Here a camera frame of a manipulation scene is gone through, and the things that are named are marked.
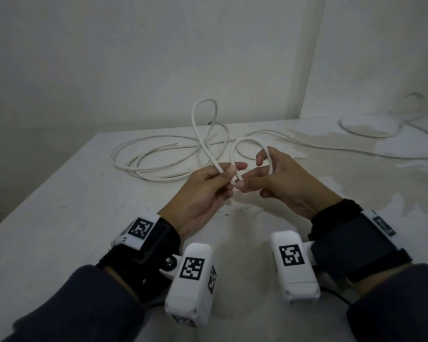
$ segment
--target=dark blue sleeve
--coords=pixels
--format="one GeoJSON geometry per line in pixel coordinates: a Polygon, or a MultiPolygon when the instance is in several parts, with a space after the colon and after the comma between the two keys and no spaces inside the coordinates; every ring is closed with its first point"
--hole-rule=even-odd
{"type": "Polygon", "coordinates": [[[359,342],[427,342],[428,265],[380,283],[350,307],[347,319],[359,342]]]}
{"type": "Polygon", "coordinates": [[[132,296],[103,270],[76,270],[51,299],[14,323],[4,342],[132,341],[144,312],[132,296]]]}

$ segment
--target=white table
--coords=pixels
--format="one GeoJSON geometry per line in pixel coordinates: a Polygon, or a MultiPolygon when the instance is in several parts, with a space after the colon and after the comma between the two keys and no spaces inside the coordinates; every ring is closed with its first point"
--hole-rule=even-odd
{"type": "MultiPolygon", "coordinates": [[[[428,128],[428,121],[423,124],[428,128]]],[[[409,127],[386,140],[347,134],[334,118],[240,123],[229,128],[233,137],[262,128],[285,132],[291,128],[313,143],[428,155],[428,136],[409,127]]],[[[108,161],[120,142],[169,133],[193,134],[190,127],[97,134],[0,224],[0,339],[11,333],[16,319],[53,295],[76,268],[95,264],[139,210],[156,212],[174,195],[182,182],[139,180],[115,170],[108,161]]],[[[305,148],[271,136],[263,139],[293,154],[308,155],[298,160],[301,165],[339,194],[381,213],[412,240],[416,260],[428,262],[428,161],[390,160],[305,148]]],[[[142,146],[158,143],[168,140],[154,139],[142,146]]],[[[250,153],[258,150],[242,145],[250,153]]],[[[160,152],[146,161],[168,163],[184,151],[160,152]]],[[[196,162],[181,167],[193,168],[196,162]]],[[[278,201],[236,193],[205,229],[186,241],[186,245],[214,244],[221,255],[209,326],[195,330],[177,326],[157,308],[138,341],[353,341],[346,306],[340,300],[324,294],[316,305],[289,306],[280,299],[268,237],[290,228],[305,238],[310,223],[278,201]]],[[[351,290],[343,294],[356,299],[351,290]]]]}

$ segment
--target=black wrist strap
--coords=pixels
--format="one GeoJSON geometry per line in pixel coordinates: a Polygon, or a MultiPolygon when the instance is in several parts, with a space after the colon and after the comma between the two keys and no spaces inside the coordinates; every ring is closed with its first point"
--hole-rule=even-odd
{"type": "Polygon", "coordinates": [[[111,267],[145,303],[171,284],[159,269],[167,257],[179,255],[180,244],[177,231],[160,218],[139,251],[123,244],[114,246],[100,259],[97,267],[111,267]]]}
{"type": "Polygon", "coordinates": [[[344,199],[312,220],[309,239],[315,241],[311,247],[314,259],[335,280],[347,277],[359,282],[412,261],[361,214],[362,210],[354,201],[344,199]]]}

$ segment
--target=fingernail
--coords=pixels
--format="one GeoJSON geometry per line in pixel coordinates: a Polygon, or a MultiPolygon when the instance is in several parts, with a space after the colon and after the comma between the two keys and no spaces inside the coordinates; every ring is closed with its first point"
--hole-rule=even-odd
{"type": "Polygon", "coordinates": [[[227,168],[227,171],[234,174],[236,173],[236,167],[234,165],[231,165],[227,168]]]}
{"type": "Polygon", "coordinates": [[[241,180],[241,181],[236,182],[236,188],[239,190],[243,190],[244,189],[244,181],[241,180]]]}

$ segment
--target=person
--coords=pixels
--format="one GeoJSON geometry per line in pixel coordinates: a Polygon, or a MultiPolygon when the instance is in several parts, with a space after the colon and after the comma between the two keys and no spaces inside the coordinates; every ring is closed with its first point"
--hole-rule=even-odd
{"type": "MultiPolygon", "coordinates": [[[[259,190],[261,197],[278,199],[310,219],[313,239],[320,239],[361,213],[362,208],[354,201],[342,199],[289,155],[272,147],[269,153],[274,173],[268,175],[268,166],[263,166],[266,156],[262,150],[257,154],[257,168],[244,174],[236,187],[243,192],[259,190]]],[[[222,174],[213,166],[193,172],[159,211],[180,237],[177,247],[233,196],[230,181],[236,170],[245,169],[247,164],[220,166],[222,174]]],[[[360,296],[347,311],[355,338],[428,341],[428,265],[410,261],[399,266],[383,264],[381,260],[369,266],[366,275],[363,271],[365,278],[348,276],[360,296]]],[[[51,299],[15,322],[14,333],[4,341],[131,341],[143,324],[143,297],[148,296],[146,301],[150,298],[145,291],[136,293],[129,284],[114,266],[82,266],[51,299]]]]}

